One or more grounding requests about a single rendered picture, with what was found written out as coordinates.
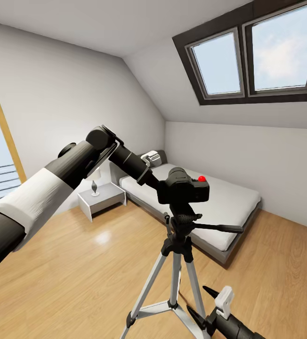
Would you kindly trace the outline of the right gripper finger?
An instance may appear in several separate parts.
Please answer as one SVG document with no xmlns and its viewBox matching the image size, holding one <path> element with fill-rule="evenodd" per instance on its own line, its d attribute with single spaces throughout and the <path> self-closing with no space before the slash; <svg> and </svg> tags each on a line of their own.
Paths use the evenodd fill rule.
<svg viewBox="0 0 307 339">
<path fill-rule="evenodd" d="M 203 319 L 198 313 L 196 313 L 193 309 L 191 309 L 188 305 L 187 305 L 187 310 L 188 312 L 191 314 L 192 319 L 196 322 L 196 324 L 198 325 L 198 327 L 200 328 L 201 331 L 206 330 L 206 320 L 208 319 L 208 317 L 206 317 L 205 319 Z"/>
<path fill-rule="evenodd" d="M 202 290 L 204 290 L 205 292 L 207 292 L 212 298 L 214 298 L 214 300 L 216 300 L 217 296 L 218 296 L 218 292 L 206 287 L 206 286 L 203 286 L 202 287 Z"/>
</svg>

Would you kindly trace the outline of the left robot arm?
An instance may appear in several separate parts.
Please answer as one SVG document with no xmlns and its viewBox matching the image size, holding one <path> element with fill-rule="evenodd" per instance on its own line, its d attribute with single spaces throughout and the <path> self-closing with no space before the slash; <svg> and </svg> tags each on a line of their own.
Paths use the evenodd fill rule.
<svg viewBox="0 0 307 339">
<path fill-rule="evenodd" d="M 150 162 L 154 166 L 162 164 L 158 153 L 151 151 L 141 159 L 137 155 L 104 124 L 92 129 L 86 140 L 64 147 L 56 160 L 0 199 L 0 263 L 10 252 L 20 250 L 81 181 L 107 158 L 137 180 L 140 186 L 146 184 L 166 194 L 168 191 L 152 175 L 150 168 Z"/>
</svg>

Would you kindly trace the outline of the digital camera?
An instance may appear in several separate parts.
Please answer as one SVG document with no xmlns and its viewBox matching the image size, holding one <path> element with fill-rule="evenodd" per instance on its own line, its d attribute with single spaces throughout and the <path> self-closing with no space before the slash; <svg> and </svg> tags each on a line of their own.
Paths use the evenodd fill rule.
<svg viewBox="0 0 307 339">
<path fill-rule="evenodd" d="M 199 203 L 209 200 L 210 185 L 204 176 L 191 178 L 183 168 L 175 167 L 159 183 L 168 191 L 157 191 L 159 204 Z"/>
</svg>

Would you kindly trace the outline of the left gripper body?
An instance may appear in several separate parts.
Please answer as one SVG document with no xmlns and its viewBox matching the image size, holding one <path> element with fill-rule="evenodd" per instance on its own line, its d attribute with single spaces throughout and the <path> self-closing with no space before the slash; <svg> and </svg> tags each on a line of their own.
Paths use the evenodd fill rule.
<svg viewBox="0 0 307 339">
<path fill-rule="evenodd" d="M 137 183 L 142 186 L 152 175 L 153 171 L 146 165 L 146 162 L 140 159 L 137 155 L 131 152 L 120 166 L 120 169 L 137 180 Z"/>
</svg>

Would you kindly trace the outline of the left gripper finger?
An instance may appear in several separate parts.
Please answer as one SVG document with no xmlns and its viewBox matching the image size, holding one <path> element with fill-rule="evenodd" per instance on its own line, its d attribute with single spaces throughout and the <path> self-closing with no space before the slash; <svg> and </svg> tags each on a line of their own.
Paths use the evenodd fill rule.
<svg viewBox="0 0 307 339">
<path fill-rule="evenodd" d="M 168 192 L 153 175 L 149 177 L 145 184 L 164 194 Z"/>
</svg>

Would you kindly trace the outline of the camera tripod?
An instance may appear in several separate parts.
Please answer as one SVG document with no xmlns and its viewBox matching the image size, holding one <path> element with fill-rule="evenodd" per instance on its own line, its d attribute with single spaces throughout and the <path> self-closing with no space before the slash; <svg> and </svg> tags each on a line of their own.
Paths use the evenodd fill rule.
<svg viewBox="0 0 307 339">
<path fill-rule="evenodd" d="M 181 276 L 181 257 L 184 256 L 186 267 L 190 279 L 190 283 L 193 290 L 197 313 L 203 318 L 206 318 L 202 296 L 199 288 L 199 283 L 194 267 L 194 258 L 192 255 L 191 237 L 188 236 L 195 228 L 212 229 L 221 232 L 242 234 L 244 232 L 243 227 L 234 225 L 207 225 L 197 224 L 194 221 L 202 218 L 202 214 L 195 214 L 193 208 L 189 203 L 175 203 L 170 204 L 170 210 L 173 214 L 171 217 L 171 224 L 174 229 L 174 233 L 171 232 L 169 225 L 170 215 L 164 212 L 166 219 L 166 227 L 168 231 L 168 239 L 164 241 L 164 245 L 161 249 L 159 257 L 139 295 L 139 298 L 134 305 L 133 309 L 129 312 L 126 318 L 126 326 L 119 337 L 119 339 L 125 339 L 130 327 L 137 319 L 156 315 L 159 313 L 173 311 L 176 316 L 181 320 L 186 328 L 194 335 L 195 339 L 211 339 L 207 331 L 201 331 L 196 322 L 186 313 L 186 311 L 178 303 L 179 284 Z M 172 277 L 171 277 L 171 290 L 170 299 L 155 303 L 145 307 L 141 307 L 166 259 L 170 252 L 173 252 L 173 264 L 172 264 Z"/>
</svg>

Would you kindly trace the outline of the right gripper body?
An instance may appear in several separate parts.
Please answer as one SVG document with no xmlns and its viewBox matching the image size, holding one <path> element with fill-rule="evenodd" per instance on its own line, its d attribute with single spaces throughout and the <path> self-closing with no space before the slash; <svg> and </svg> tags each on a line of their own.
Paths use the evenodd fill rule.
<svg viewBox="0 0 307 339">
<path fill-rule="evenodd" d="M 213 336 L 218 329 L 226 339 L 238 339 L 238 332 L 243 324 L 232 314 L 226 320 L 223 316 L 217 314 L 218 307 L 215 307 L 212 313 L 207 315 L 206 331 L 210 337 Z"/>
</svg>

